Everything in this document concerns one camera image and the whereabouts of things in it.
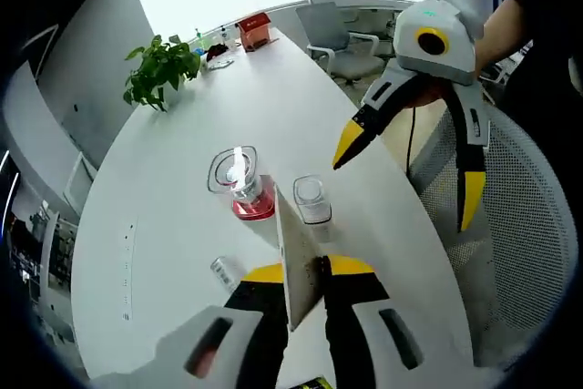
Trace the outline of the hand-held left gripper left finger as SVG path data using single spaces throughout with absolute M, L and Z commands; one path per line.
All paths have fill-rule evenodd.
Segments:
M 162 337 L 152 360 L 102 375 L 93 388 L 273 388 L 288 342 L 281 264 L 246 274 L 211 305 Z

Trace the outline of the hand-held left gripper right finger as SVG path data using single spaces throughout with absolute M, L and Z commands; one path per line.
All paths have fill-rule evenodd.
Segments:
M 368 264 L 321 259 L 325 332 L 340 388 L 474 388 L 447 330 L 389 296 Z

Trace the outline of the person's right hand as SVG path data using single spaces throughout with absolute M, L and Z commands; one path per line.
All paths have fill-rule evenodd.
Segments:
M 431 77 L 408 107 L 424 107 L 440 99 L 446 100 L 452 93 L 452 83 L 449 80 Z

